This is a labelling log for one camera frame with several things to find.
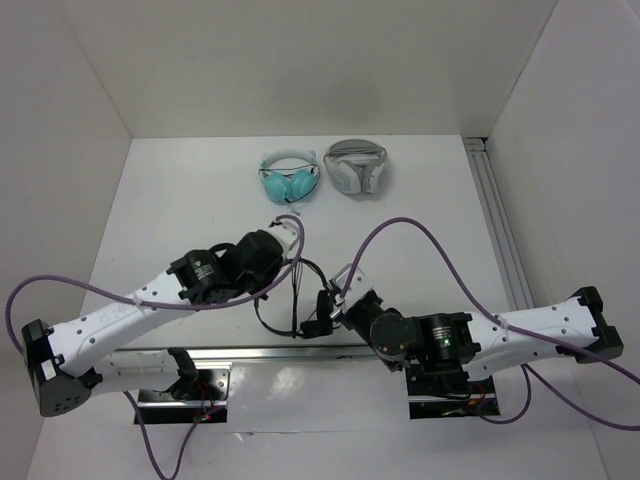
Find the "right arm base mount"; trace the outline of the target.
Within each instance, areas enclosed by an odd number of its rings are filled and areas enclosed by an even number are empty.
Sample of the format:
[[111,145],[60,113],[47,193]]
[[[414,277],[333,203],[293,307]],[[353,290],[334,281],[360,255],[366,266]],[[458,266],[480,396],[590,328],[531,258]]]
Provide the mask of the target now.
[[491,377],[469,381],[459,372],[437,376],[425,373],[419,363],[411,364],[405,377],[411,420],[477,417],[478,408],[489,417],[500,415]]

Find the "white grey gaming headset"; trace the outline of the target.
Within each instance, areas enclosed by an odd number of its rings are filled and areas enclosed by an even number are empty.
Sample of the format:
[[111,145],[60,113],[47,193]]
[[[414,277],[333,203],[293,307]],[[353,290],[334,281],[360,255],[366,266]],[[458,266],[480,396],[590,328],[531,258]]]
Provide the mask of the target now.
[[387,159],[383,146],[364,139],[338,141],[323,156],[334,187],[346,195],[376,194]]

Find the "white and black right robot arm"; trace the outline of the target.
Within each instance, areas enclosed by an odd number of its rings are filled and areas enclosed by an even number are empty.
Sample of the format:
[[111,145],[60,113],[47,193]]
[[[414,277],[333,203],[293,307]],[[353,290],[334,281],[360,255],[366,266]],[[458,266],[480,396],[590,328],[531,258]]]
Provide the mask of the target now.
[[369,291],[332,318],[355,331],[392,372],[448,392],[536,360],[569,356],[594,363],[621,356],[624,344],[603,315],[598,290],[583,287],[551,306],[506,312],[404,316]]

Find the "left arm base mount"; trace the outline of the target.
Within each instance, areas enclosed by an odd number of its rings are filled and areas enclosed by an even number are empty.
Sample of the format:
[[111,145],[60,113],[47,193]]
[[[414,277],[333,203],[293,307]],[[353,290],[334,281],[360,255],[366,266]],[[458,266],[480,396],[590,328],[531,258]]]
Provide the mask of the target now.
[[227,422],[231,382],[229,361],[205,360],[198,363],[184,348],[166,353],[175,367],[161,368],[176,373],[167,387],[141,389],[136,405],[145,424],[222,424]]

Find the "aluminium side rail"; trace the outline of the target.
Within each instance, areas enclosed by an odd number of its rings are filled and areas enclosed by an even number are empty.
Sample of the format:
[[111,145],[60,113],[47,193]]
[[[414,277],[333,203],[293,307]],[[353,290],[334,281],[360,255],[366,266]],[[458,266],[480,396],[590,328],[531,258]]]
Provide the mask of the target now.
[[529,282],[490,162],[486,139],[463,137],[462,141],[509,305],[513,309],[533,308],[534,300]]

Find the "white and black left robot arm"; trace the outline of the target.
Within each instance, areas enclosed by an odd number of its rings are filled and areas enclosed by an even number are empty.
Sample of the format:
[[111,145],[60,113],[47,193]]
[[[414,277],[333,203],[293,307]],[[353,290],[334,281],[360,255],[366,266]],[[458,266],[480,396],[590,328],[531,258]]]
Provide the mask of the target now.
[[191,250],[141,288],[90,314],[53,326],[40,319],[27,323],[23,356],[40,415],[63,415],[94,395],[119,390],[189,397],[199,372],[184,348],[135,354],[123,346],[197,311],[264,294],[301,238],[297,229],[276,223],[236,244]]

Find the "aluminium front rail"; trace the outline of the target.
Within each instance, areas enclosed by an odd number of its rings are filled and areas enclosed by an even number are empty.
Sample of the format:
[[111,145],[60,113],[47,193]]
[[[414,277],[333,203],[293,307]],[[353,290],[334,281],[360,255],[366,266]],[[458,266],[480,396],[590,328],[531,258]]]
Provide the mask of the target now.
[[333,361],[333,360],[378,360],[366,345],[302,345],[302,346],[258,346],[258,347],[209,347],[184,350],[194,362],[204,361]]

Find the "teal cat-ear headphones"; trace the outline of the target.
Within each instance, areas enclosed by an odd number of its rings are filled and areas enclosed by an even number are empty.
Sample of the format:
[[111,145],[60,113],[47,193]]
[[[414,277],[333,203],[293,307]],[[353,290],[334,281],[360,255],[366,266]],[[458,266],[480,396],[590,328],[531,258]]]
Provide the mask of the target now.
[[[282,160],[300,160],[302,165],[276,168]],[[299,149],[264,154],[258,174],[268,199],[275,204],[292,204],[310,196],[321,176],[316,152]]]

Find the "black on-ear headphones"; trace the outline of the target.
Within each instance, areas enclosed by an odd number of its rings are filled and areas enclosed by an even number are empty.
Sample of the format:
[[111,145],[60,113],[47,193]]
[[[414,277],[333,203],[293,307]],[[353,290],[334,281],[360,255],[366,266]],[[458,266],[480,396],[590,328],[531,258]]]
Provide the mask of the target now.
[[[316,296],[315,308],[309,317],[300,322],[298,315],[299,293],[302,281],[303,270],[308,267],[315,275],[318,276],[322,284]],[[328,281],[323,270],[313,261],[301,258],[291,273],[292,285],[292,315],[291,327],[289,330],[278,330],[268,325],[261,317],[259,312],[260,301],[266,301],[267,296],[257,298],[253,302],[254,313],[260,324],[271,334],[284,338],[301,338],[310,340],[325,336],[330,336],[338,326],[334,325],[334,321],[330,318],[330,310],[332,307],[330,299],[330,282]]]

